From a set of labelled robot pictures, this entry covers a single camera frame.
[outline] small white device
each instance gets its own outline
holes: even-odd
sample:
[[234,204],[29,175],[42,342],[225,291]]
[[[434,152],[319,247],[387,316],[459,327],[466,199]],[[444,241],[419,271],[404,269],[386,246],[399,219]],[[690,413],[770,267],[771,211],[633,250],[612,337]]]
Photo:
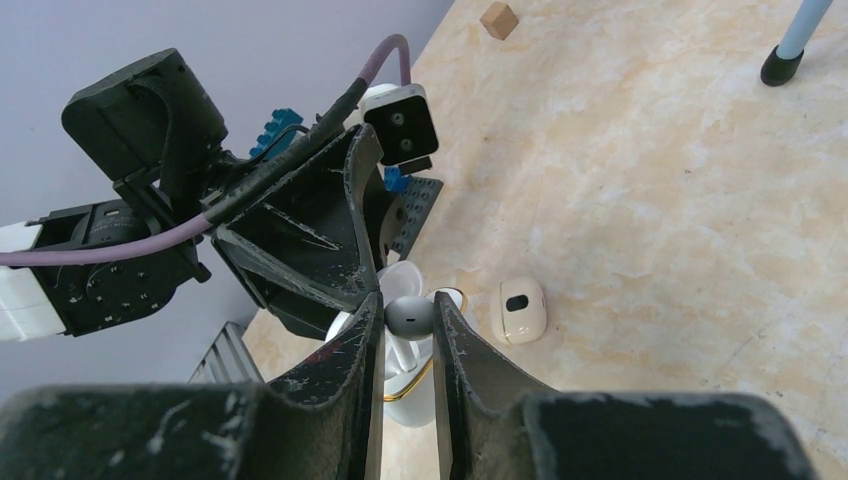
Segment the small white device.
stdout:
[[507,345],[538,339],[548,323],[542,286],[530,277],[501,282],[489,312],[495,338]]

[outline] wooden block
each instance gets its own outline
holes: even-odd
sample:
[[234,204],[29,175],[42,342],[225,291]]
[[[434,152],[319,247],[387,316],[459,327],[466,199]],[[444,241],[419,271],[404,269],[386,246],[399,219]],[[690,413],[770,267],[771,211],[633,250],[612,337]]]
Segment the wooden block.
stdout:
[[518,26],[518,17],[515,16],[509,5],[503,2],[494,2],[486,10],[486,13],[480,17],[480,23],[486,27],[489,35],[498,40],[503,40]]

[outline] white earbud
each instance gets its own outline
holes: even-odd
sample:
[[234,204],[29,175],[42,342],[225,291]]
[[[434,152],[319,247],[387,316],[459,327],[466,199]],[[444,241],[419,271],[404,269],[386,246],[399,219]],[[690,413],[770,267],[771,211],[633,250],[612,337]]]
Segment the white earbud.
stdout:
[[392,335],[392,332],[386,332],[386,343],[388,343],[395,352],[395,357],[398,359],[398,365],[404,372],[411,372],[418,366],[418,359],[415,358],[415,351],[412,350],[412,343],[408,340],[398,338]]
[[436,309],[424,297],[400,297],[386,305],[386,326],[403,340],[424,340],[433,334]]

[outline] gold trim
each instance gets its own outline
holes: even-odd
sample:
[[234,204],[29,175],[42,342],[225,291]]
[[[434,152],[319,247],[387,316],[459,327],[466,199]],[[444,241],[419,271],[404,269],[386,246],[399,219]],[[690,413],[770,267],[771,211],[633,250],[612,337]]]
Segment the gold trim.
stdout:
[[[465,308],[468,306],[468,297],[465,295],[465,292],[463,292],[462,290],[460,290],[456,287],[441,287],[441,288],[437,288],[434,291],[442,290],[443,288],[451,288],[451,289],[459,292],[460,295],[462,295],[462,304],[459,307],[459,313],[465,313]],[[421,383],[421,380],[424,379],[424,377],[427,375],[427,372],[429,372],[431,368],[433,368],[433,357],[432,356],[430,356],[430,358],[427,359],[427,363],[424,365],[424,367],[421,370],[418,371],[418,373],[415,374],[415,377],[412,378],[412,381],[407,383],[406,386],[403,387],[401,389],[401,391],[399,391],[397,393],[394,393],[394,394],[391,394],[391,395],[383,395],[383,401],[384,402],[396,402],[398,400],[401,400],[403,397],[405,397],[407,394],[409,394],[409,392],[411,392],[415,387],[417,387],[419,383]]]
[[401,391],[393,395],[383,395],[383,401],[396,402],[405,397],[409,392],[412,391],[413,388],[415,388],[416,386],[418,386],[419,383],[421,383],[421,380],[424,379],[424,376],[427,375],[427,372],[429,372],[431,368],[433,368],[433,357],[427,359],[427,364],[424,365],[424,368],[419,370],[418,373],[415,374],[415,377],[412,379],[412,381],[407,383],[406,386],[401,389]]

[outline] marble floor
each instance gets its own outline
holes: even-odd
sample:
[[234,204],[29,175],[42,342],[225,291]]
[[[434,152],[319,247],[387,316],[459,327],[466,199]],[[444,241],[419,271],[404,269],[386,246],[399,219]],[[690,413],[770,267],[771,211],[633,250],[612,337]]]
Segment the marble floor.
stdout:
[[[848,477],[848,2],[796,78],[762,61],[798,2],[509,2],[501,42],[456,0],[415,65],[445,189],[411,260],[457,286],[482,335],[561,390],[746,392]],[[506,347],[499,281],[544,286],[549,325]],[[263,375],[318,343],[260,312]],[[437,478],[435,426],[385,422],[383,478]]]

